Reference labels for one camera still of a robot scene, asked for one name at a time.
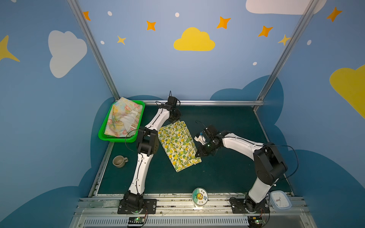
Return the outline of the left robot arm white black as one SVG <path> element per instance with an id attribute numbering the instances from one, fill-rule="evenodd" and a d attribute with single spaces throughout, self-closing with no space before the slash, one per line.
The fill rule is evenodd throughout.
<path id="1" fill-rule="evenodd" d="M 145 181 L 150 162 L 159 147 L 158 131 L 166 121 L 174 123 L 181 117 L 177 108 L 180 100 L 169 94 L 166 102 L 158 104 L 153 119 L 137 131 L 137 165 L 132 183 L 118 207 L 119 214 L 139 214 L 147 210 L 144 205 Z"/>

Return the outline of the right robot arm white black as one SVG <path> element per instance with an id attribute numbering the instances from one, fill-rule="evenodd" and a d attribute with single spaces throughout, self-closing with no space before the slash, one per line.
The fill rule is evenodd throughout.
<path id="1" fill-rule="evenodd" d="M 228 148 L 239 152 L 253 160 L 256 180 L 244 199 L 238 200 L 235 208 L 243 209 L 248 213 L 256 213 L 265 209 L 266 197 L 282 175 L 288 170 L 278 148 L 272 142 L 254 142 L 242 138 L 230 131 L 218 131 L 215 126 L 209 125 L 194 137 L 201 145 L 195 154 L 196 157 L 214 155 L 220 148 Z"/>

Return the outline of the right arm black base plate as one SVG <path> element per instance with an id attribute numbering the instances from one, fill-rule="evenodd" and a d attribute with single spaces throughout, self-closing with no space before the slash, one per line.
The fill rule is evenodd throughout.
<path id="1" fill-rule="evenodd" d="M 232 207 L 233 214 L 254 214 L 254 213 L 270 213 L 269 203 L 266 199 L 260 203 L 256 203 L 249 198 L 230 198 L 229 203 Z"/>

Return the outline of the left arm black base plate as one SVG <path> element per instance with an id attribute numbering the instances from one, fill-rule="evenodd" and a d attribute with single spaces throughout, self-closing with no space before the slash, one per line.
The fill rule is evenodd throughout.
<path id="1" fill-rule="evenodd" d="M 155 214 L 156 213 L 156 199 L 144 199 L 143 202 L 138 202 L 138 205 L 131 205 L 126 200 L 122 199 L 119 202 L 117 214 Z"/>

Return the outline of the lemon print skirt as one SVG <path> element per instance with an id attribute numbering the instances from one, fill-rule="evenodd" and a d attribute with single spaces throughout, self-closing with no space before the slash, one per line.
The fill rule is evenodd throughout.
<path id="1" fill-rule="evenodd" d="M 161 127 L 158 138 L 176 172 L 202 162 L 195 156 L 197 148 L 184 121 Z"/>

